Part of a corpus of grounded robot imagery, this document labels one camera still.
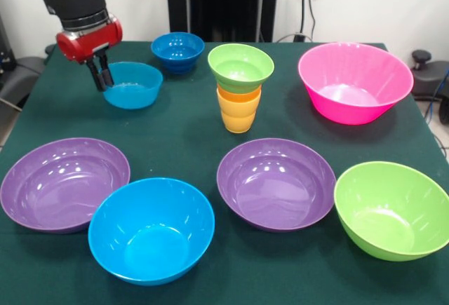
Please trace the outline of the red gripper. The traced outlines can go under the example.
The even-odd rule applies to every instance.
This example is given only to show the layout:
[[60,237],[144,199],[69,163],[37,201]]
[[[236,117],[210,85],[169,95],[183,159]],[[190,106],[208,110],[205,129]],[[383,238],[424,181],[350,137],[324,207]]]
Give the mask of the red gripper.
[[[110,16],[105,24],[94,28],[79,32],[63,31],[56,35],[57,45],[68,60],[86,63],[99,92],[105,92],[106,87],[114,85],[106,50],[102,49],[115,46],[122,38],[122,26],[115,16]],[[98,71],[94,61],[89,60],[96,54],[101,72]]]

